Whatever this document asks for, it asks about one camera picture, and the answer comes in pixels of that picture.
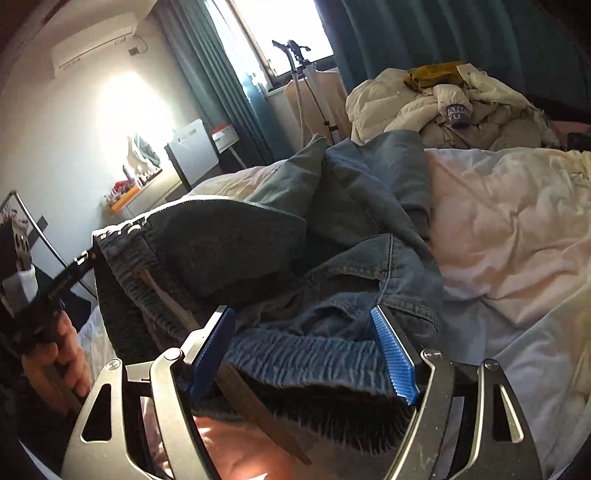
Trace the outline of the person's left hand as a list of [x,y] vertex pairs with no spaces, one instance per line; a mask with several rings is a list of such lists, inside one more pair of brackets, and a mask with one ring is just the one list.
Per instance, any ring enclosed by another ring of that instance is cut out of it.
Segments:
[[64,396],[45,376],[43,368],[58,363],[65,366],[63,380],[70,390],[85,397],[91,387],[91,371],[85,353],[78,341],[78,334],[68,315],[61,311],[56,322],[60,344],[38,344],[28,355],[21,357],[23,371],[35,392],[55,412],[64,416],[69,407]]

